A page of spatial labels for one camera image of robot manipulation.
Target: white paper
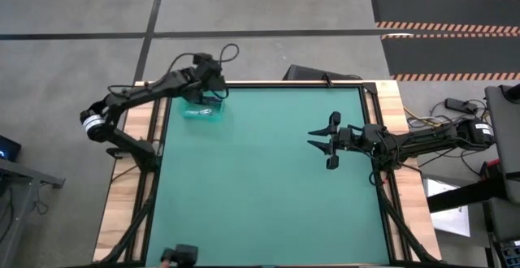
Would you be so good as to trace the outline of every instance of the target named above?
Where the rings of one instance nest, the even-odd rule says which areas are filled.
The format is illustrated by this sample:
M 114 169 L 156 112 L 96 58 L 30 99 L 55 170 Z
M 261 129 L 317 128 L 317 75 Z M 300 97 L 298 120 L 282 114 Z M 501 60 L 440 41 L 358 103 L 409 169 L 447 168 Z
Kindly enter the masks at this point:
M 428 196 L 451 191 L 456 188 L 457 187 L 452 185 L 427 179 Z M 435 229 L 470 237 L 470 219 L 468 217 L 468 206 L 431 214 L 431 221 L 433 222 L 433 227 Z

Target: black floor mat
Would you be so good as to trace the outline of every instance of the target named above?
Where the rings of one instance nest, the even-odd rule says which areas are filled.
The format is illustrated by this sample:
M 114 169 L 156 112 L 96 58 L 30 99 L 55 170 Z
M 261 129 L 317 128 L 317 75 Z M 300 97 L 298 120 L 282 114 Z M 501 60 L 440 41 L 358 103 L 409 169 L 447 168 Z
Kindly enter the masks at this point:
M 385 35 L 381 41 L 395 80 L 520 80 L 516 33 Z
M 372 0 L 380 28 L 518 32 L 520 0 Z

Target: green table surface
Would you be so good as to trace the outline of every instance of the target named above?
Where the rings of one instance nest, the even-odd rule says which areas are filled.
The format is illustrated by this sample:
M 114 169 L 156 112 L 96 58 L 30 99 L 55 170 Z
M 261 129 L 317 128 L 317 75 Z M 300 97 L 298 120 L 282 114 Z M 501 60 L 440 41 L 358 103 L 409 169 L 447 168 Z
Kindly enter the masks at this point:
M 388 264 L 370 159 L 329 171 L 306 143 L 334 110 L 364 124 L 358 89 L 231 89 L 220 121 L 171 106 L 147 266 L 176 244 L 201 266 Z

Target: concrete floor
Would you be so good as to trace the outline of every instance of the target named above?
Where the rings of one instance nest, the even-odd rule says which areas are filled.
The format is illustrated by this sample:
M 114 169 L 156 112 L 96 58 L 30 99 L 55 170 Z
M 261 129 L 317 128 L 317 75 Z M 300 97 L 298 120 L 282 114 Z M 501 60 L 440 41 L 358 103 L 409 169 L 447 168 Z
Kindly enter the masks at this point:
M 0 0 L 0 34 L 144 32 L 152 2 Z M 311 28 L 375 28 L 371 2 L 162 0 L 156 31 Z M 368 80 L 388 79 L 378 37 L 293 37 L 154 40 L 144 80 L 161 76 L 179 53 L 217 54 L 228 42 L 240 46 L 239 58 L 224 67 L 228 80 L 279 80 L 293 63 Z M 50 212 L 32 216 L 16 266 L 71 266 L 91 260 L 114 162 L 104 152 L 108 145 L 88 140 L 79 113 L 103 98 L 107 85 L 132 82 L 141 44 L 142 40 L 0 42 L 0 132 L 24 146 L 21 163 L 67 178 L 62 190 L 42 190 Z M 404 104 L 426 115 L 446 97 L 482 99 L 489 84 L 513 83 L 403 82 L 400 89 Z M 468 157 L 468 162 L 477 168 L 495 157 L 490 149 Z M 476 179 L 455 158 L 439 159 L 423 169 L 427 174 Z M 443 235 L 439 240 L 448 262 L 486 265 L 481 248 L 453 243 Z

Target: wooden table frame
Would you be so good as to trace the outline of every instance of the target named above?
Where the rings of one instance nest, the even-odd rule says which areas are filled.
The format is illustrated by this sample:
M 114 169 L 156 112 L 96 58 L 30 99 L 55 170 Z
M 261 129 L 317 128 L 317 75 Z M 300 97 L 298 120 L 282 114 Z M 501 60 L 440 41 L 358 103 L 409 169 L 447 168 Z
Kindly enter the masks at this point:
M 324 81 L 231 81 L 228 84 L 243 86 L 244 84 L 265 86 L 266 84 L 298 84 L 299 86 L 317 85 L 324 87 Z M 364 84 L 365 99 L 370 123 L 384 123 L 388 130 L 394 134 L 402 134 L 409 131 L 405 118 L 405 112 L 399 95 L 397 82 L 393 80 L 381 81 L 335 81 L 337 85 Z M 148 140 L 163 140 L 169 116 L 169 99 L 144 104 L 128 111 L 123 130 L 134 138 Z M 409 159 L 407 165 L 417 166 L 415 159 Z M 115 162 L 113 177 L 121 174 L 134 165 L 131 158 L 119 159 Z M 389 184 L 385 184 L 385 191 L 398 212 L 402 212 L 409 229 L 414 233 L 418 241 L 434 257 L 440 259 L 439 246 L 436 234 L 431 223 L 430 212 L 427 206 L 421 175 L 417 171 L 406 167 L 395 171 L 390 176 Z M 138 206 L 150 195 L 152 185 L 158 183 L 154 174 L 142 174 L 138 169 L 132 170 L 119 177 L 111 184 L 105 206 L 105 212 L 94 250 L 93 261 L 103 259 L 117 244 L 120 237 L 127 230 L 132 217 L 135 216 Z M 417 257 L 407 244 L 402 242 L 401 234 L 393 221 L 385 214 L 383 225 L 387 224 L 391 232 L 392 244 L 387 237 L 387 244 L 392 250 L 391 257 L 395 260 L 417 260 Z M 132 253 L 126 253 L 120 261 L 145 260 L 141 250 L 146 250 L 148 240 L 144 240 L 150 234 L 151 219 L 146 219 L 140 225 L 135 244 L 131 247 Z

